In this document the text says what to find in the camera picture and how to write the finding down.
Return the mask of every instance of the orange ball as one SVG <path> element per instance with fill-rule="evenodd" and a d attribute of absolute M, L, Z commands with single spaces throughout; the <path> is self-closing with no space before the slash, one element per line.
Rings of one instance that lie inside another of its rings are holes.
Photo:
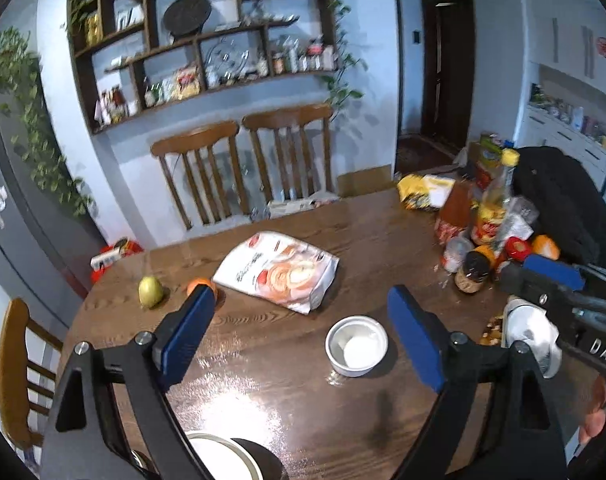
<path fill-rule="evenodd" d="M 209 286 L 209 288 L 212 289 L 212 292 L 214 292 L 214 298 L 215 299 L 219 298 L 219 292 L 217 290 L 217 286 L 214 285 L 214 283 L 211 280 L 208 280 L 207 278 L 196 278 L 195 280 L 192 280 L 187 286 L 187 296 L 188 297 L 192 292 L 194 292 L 194 289 L 197 287 L 197 285 Z"/>

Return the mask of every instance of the small white bowl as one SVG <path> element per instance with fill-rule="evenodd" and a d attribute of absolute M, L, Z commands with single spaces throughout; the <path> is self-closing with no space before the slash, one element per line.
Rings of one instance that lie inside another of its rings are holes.
<path fill-rule="evenodd" d="M 365 375 L 381 362 L 386 352 L 385 329 L 367 316 L 340 320 L 325 338 L 325 353 L 332 368 L 346 377 Z"/>
<path fill-rule="evenodd" d="M 263 480 L 252 455 L 233 440 L 204 431 L 185 434 L 215 480 Z"/>

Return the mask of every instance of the sauce bottle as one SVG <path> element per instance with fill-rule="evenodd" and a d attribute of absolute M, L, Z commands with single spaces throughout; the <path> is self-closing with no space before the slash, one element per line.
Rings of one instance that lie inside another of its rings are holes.
<path fill-rule="evenodd" d="M 501 154 L 502 172 L 483 193 L 478 207 L 477 222 L 472 229 L 472 241 L 477 245 L 487 245 L 506 217 L 507 206 L 512 198 L 512 173 L 519 163 L 519 153 L 507 148 Z"/>

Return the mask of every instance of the chair backrest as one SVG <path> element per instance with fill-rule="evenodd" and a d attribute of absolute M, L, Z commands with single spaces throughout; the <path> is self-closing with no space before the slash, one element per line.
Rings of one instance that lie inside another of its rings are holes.
<path fill-rule="evenodd" d="M 28 426 L 30 410 L 41 415 L 49 414 L 45 406 L 30 401 L 28 390 L 49 399 L 54 398 L 53 391 L 28 380 L 27 369 L 52 381 L 56 380 L 50 370 L 29 359 L 25 344 L 26 329 L 59 352 L 63 349 L 63 343 L 59 339 L 30 318 L 30 311 L 23 300 L 10 301 L 0 340 L 0 414 L 7 437 L 22 450 L 43 445 L 43 436 Z"/>
<path fill-rule="evenodd" d="M 232 213 L 230 211 L 229 204 L 227 203 L 227 198 L 225 197 L 223 180 L 221 178 L 219 168 L 216 164 L 213 146 L 219 140 L 227 138 L 227 142 L 229 144 L 231 166 L 232 171 L 234 173 L 235 185 L 237 188 L 236 192 L 238 197 L 238 203 L 241 206 L 241 211 L 243 212 L 243 214 L 249 215 L 249 205 L 247 202 L 245 188 L 243 187 L 243 178 L 241 177 L 241 165 L 238 160 L 236 140 L 238 130 L 239 126 L 236 122 L 225 121 L 223 123 L 218 124 L 208 124 L 208 126 L 203 126 L 202 128 L 192 130 L 185 134 L 161 139 L 158 140 L 158 142 L 152 144 L 150 152 L 153 156 L 158 158 L 161 164 L 161 169 L 163 170 L 163 175 L 165 176 L 165 180 L 167 181 L 167 186 L 170 188 L 174 203 L 176 203 L 176 207 L 179 210 L 179 214 L 181 215 L 181 219 L 183 220 L 186 229 L 192 228 L 192 222 L 187 216 L 187 213 L 185 212 L 185 207 L 183 206 L 183 203 L 181 202 L 179 194 L 176 190 L 176 184 L 174 184 L 174 179 L 167 166 L 165 155 L 167 155 L 168 153 L 175 153 L 181 156 L 183 164 L 185 165 L 185 173 L 187 176 L 188 184 L 190 186 L 190 191 L 192 192 L 192 197 L 196 204 L 196 208 L 199 211 L 201 221 L 203 222 L 203 224 L 209 224 L 210 220 L 208 212 L 206 211 L 205 206 L 203 205 L 203 200 L 201 199 L 201 195 L 199 194 L 196 181 L 194 180 L 194 174 L 192 173 L 190 159 L 188 158 L 188 154 L 190 152 L 194 152 L 196 166 L 199 169 L 201 183 L 203 184 L 203 190 L 205 191 L 206 195 L 206 201 L 212 213 L 214 222 L 220 222 L 221 219 L 232 216 Z M 209 181 L 209 176 L 205 169 L 205 164 L 203 163 L 203 159 L 201 158 L 202 148 L 206 149 L 207 152 L 212 178 L 214 180 L 214 185 L 219 197 L 218 203 L 217 200 L 214 198 L 211 182 Z"/>
<path fill-rule="evenodd" d="M 265 154 L 261 147 L 261 141 L 258 136 L 258 130 L 261 128 L 273 130 L 274 132 L 274 147 L 276 157 L 279 163 L 279 174 L 281 176 L 281 185 L 285 193 L 285 198 L 291 200 L 293 198 L 304 198 L 314 193 L 317 188 L 314 183 L 312 171 L 312 156 L 309 147 L 309 140 L 305 132 L 305 126 L 312 121 L 323 121 L 323 170 L 325 172 L 325 189 L 332 191 L 332 175 L 330 169 L 330 118 L 333 111 L 330 105 L 326 103 L 305 105 L 292 108 L 280 108 L 269 112 L 261 112 L 258 114 L 248 115 L 243 118 L 243 126 L 250 131 L 252 146 L 256 155 L 256 162 L 261 175 L 261 187 L 265 194 L 267 202 L 274 199 L 272 186 L 267 174 L 267 166 L 265 164 Z M 299 136 L 301 138 L 301 151 L 303 154 L 303 165 L 305 174 L 301 175 L 299 170 L 299 161 L 297 159 L 297 149 L 295 144 L 292 127 L 299 128 Z M 287 138 L 287 150 L 284 146 L 283 136 L 280 130 L 286 129 L 285 137 Z M 286 159 L 289 158 L 289 167 L 291 168 L 291 182 L 288 183 L 288 171 L 286 170 Z M 307 182 L 307 192 L 302 189 L 303 182 Z M 297 196 L 291 195 L 290 189 L 294 188 Z"/>

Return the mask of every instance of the doorway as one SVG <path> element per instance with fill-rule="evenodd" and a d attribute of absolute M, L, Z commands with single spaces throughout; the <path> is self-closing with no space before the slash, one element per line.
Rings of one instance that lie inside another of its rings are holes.
<path fill-rule="evenodd" d="M 476 52 L 474 0 L 421 0 L 425 57 L 421 134 L 455 152 L 468 139 Z"/>

